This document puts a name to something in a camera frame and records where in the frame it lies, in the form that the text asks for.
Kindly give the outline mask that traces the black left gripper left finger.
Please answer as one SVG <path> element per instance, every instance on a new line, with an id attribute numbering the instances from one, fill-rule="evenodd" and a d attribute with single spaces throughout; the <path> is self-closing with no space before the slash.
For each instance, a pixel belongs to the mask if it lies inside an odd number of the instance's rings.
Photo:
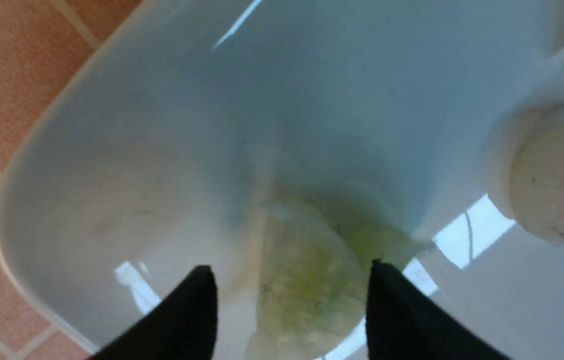
<path id="1" fill-rule="evenodd" d="M 219 296 L 209 265 L 198 265 L 154 310 L 91 356 L 93 360 L 211 360 Z"/>

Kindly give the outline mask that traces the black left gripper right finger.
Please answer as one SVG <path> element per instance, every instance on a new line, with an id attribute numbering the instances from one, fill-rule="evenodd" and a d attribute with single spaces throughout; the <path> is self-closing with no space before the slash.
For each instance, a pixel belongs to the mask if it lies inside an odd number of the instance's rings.
<path id="1" fill-rule="evenodd" d="M 504 360 L 506 356 L 420 292 L 392 264 L 369 274 L 365 334 L 371 360 Z"/>

